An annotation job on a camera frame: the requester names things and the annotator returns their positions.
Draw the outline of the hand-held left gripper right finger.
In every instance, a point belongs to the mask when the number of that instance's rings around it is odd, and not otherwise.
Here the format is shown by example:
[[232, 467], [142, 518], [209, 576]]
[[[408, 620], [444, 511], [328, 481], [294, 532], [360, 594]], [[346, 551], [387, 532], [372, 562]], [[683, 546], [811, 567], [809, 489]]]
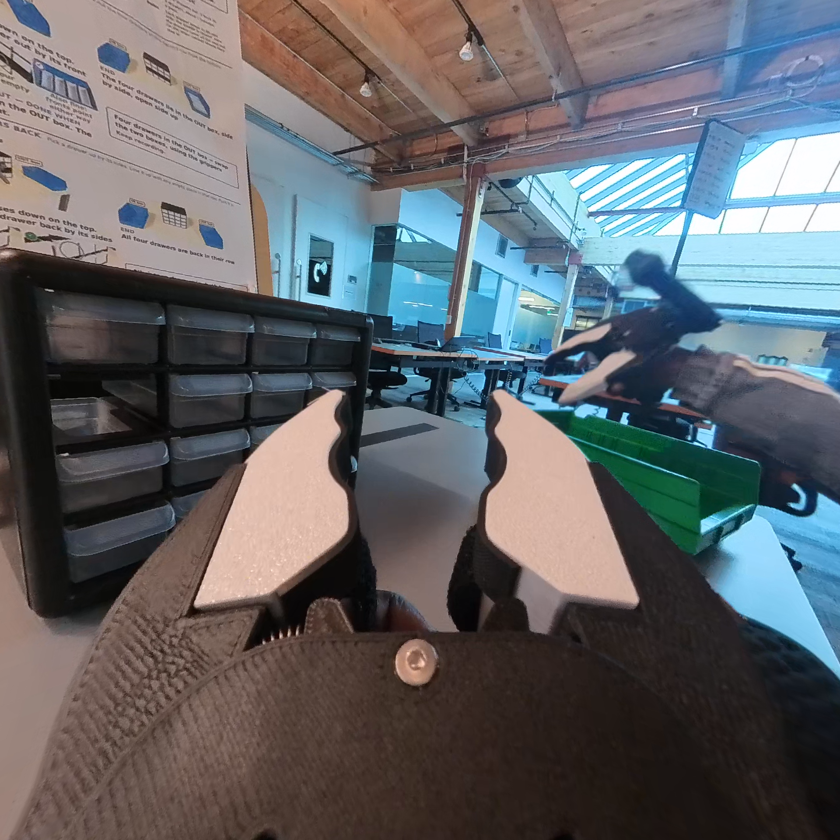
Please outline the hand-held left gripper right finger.
[[636, 609], [637, 588], [577, 445], [504, 391], [489, 399], [486, 435], [480, 537], [511, 568], [487, 585], [487, 600], [520, 601], [537, 634], [549, 634], [568, 606]]

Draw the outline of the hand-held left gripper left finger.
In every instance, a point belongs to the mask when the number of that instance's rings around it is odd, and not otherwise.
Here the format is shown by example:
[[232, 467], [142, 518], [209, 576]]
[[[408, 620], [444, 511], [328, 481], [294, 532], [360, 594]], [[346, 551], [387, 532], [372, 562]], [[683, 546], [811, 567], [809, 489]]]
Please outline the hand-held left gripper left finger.
[[348, 396], [327, 391], [248, 457], [193, 602], [197, 611], [281, 600], [345, 549], [358, 528], [341, 458]]

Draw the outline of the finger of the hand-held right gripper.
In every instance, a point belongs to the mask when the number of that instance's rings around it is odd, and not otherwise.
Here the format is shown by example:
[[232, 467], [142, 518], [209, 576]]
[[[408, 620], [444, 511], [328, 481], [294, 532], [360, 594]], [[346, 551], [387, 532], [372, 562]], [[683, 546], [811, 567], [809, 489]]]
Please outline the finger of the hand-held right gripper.
[[558, 404], [577, 404], [589, 397], [606, 392], [611, 377], [636, 362], [632, 351], [617, 351], [606, 356], [593, 370], [584, 373], [577, 380], [567, 384], [558, 396]]
[[623, 341], [613, 326], [595, 326], [578, 332], [563, 341], [546, 360], [545, 368], [560, 368], [564, 361], [582, 353], [589, 353], [599, 361], [623, 350]]

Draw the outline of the green plastic bin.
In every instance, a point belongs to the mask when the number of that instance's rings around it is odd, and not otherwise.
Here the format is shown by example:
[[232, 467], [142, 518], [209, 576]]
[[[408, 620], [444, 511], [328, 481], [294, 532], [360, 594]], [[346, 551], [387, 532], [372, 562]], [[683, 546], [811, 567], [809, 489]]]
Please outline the green plastic bin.
[[538, 415], [605, 467], [688, 554], [718, 545], [759, 505], [761, 467], [754, 460], [597, 416], [560, 410]]

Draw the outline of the rows of cabinet drawers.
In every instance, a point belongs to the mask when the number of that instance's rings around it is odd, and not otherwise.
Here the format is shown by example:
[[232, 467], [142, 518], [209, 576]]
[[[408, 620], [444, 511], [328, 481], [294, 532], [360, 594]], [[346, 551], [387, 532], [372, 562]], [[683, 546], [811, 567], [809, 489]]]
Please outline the rows of cabinet drawers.
[[143, 562], [230, 467], [358, 388], [362, 328], [38, 290], [71, 585]]

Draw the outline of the black drawer cabinet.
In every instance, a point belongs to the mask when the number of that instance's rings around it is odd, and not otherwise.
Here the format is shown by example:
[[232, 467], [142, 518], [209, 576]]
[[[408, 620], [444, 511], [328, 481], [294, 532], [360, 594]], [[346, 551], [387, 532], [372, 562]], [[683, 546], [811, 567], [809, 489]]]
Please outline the black drawer cabinet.
[[28, 606], [39, 616], [64, 616], [115, 598], [142, 562], [86, 584], [69, 583], [51, 421], [54, 378], [45, 361], [38, 290], [282, 317], [308, 313], [361, 327], [359, 385], [343, 409], [349, 428], [343, 455], [351, 459], [359, 454], [373, 343], [373, 321], [367, 314], [22, 250], [3, 251], [2, 543]]

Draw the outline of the person's left hand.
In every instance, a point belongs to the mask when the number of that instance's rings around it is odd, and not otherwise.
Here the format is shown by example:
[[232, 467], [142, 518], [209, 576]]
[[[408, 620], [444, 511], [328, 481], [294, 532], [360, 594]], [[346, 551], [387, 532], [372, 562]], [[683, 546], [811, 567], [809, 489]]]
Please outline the person's left hand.
[[404, 596], [377, 590], [373, 629], [377, 633], [429, 634], [433, 627]]

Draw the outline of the black tape strip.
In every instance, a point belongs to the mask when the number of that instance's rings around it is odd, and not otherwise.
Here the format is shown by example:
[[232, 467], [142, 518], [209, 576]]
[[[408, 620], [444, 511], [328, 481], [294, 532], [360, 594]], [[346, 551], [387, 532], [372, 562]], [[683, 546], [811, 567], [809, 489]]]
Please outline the black tape strip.
[[363, 434], [360, 438], [360, 448], [381, 445], [392, 441], [414, 437], [420, 434], [427, 434], [440, 430], [439, 427], [429, 423], [414, 423]]

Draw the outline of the black office chair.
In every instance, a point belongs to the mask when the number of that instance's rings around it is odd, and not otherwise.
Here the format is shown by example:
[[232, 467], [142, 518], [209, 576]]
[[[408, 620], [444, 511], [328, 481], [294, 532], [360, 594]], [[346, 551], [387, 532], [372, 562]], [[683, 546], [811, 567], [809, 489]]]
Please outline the black office chair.
[[[373, 346], [390, 345], [393, 339], [393, 319], [390, 316], [371, 314], [373, 321]], [[367, 408], [390, 407], [382, 393], [388, 389], [394, 389], [407, 384], [407, 377], [399, 370], [392, 370], [385, 362], [376, 362], [374, 354], [371, 354], [371, 364], [367, 378], [366, 389], [371, 393], [366, 397]]]
[[[416, 325], [417, 343], [424, 348], [432, 350], [439, 350], [448, 340], [445, 337], [445, 327], [443, 324], [430, 323], [418, 321]], [[430, 381], [428, 390], [428, 399], [434, 404], [434, 413], [439, 417], [445, 415], [447, 402], [455, 405], [455, 410], [459, 410], [459, 403], [455, 397], [450, 394], [450, 388], [453, 382], [463, 379], [466, 373], [458, 368], [432, 368], [432, 369], [417, 369], [416, 373]]]

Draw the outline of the orange-edged office desk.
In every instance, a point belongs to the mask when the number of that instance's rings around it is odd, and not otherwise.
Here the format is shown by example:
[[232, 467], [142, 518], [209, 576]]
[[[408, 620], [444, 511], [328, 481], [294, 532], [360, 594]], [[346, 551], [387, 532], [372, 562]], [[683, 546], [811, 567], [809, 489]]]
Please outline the orange-edged office desk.
[[[389, 364], [392, 370], [416, 371], [417, 369], [458, 368], [466, 375], [481, 373], [485, 376], [485, 384], [479, 394], [477, 402], [469, 402], [469, 406], [485, 410], [489, 396], [497, 387], [501, 375], [512, 377], [521, 375], [521, 381], [516, 390], [511, 393], [523, 401], [524, 389], [528, 374], [531, 371], [542, 371], [547, 355], [519, 350], [498, 350], [481, 346], [475, 350], [465, 350], [461, 353], [441, 353], [439, 350], [424, 348], [418, 343], [392, 343], [377, 346], [371, 351], [376, 362]], [[428, 399], [425, 405], [427, 413], [434, 413], [434, 404]]]

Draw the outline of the frosted glass partition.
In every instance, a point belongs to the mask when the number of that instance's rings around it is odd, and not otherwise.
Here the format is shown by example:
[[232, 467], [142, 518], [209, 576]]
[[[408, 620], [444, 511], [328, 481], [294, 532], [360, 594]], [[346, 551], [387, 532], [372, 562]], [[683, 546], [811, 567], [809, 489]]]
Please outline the frosted glass partition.
[[445, 325], [455, 257], [409, 227], [374, 226], [366, 311], [403, 326]]

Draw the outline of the white door with phone icon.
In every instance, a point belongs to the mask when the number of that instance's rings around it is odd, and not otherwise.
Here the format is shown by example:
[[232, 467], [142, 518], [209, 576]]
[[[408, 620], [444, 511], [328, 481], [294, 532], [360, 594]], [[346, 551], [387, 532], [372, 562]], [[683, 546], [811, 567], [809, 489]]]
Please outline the white door with phone icon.
[[295, 195], [293, 234], [293, 297], [328, 308], [343, 305], [347, 277], [348, 219]]

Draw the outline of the tan wooden board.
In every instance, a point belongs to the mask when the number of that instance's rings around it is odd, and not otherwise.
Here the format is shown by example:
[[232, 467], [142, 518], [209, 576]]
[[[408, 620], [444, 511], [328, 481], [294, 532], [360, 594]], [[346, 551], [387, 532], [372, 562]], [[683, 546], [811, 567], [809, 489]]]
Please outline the tan wooden board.
[[275, 296], [275, 281], [271, 264], [270, 227], [266, 205], [254, 183], [249, 184], [251, 215], [255, 246], [257, 292], [262, 296]]

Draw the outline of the black textured cloth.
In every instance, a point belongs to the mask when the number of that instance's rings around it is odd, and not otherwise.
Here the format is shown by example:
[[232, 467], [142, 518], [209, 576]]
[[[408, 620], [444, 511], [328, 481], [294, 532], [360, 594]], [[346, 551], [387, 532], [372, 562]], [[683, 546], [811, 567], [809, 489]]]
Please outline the black textured cloth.
[[743, 618], [739, 627], [779, 710], [784, 740], [820, 826], [839, 838], [839, 678], [801, 644]]

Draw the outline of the white instruction poster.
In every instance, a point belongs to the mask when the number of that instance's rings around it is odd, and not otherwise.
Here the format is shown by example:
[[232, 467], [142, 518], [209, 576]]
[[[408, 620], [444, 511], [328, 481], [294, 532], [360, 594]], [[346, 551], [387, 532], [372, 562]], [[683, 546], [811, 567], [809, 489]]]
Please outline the white instruction poster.
[[233, 1], [1, 2], [3, 248], [257, 290]]

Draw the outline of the wooden support post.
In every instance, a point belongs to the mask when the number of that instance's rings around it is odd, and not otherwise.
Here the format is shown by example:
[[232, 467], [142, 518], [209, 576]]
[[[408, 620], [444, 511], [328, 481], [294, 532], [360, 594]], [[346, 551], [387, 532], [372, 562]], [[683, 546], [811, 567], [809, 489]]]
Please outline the wooden support post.
[[556, 320], [552, 338], [552, 347], [554, 350], [556, 350], [562, 343], [566, 320], [569, 319], [571, 317], [571, 314], [573, 314], [574, 312], [574, 289], [580, 267], [580, 264], [571, 264], [567, 267], [563, 287], [563, 295], [560, 300], [558, 317]]
[[460, 336], [462, 332], [480, 213], [487, 191], [487, 168], [484, 164], [471, 164], [467, 167], [466, 174], [463, 213], [458, 232], [453, 278], [448, 294], [444, 328], [446, 341]]

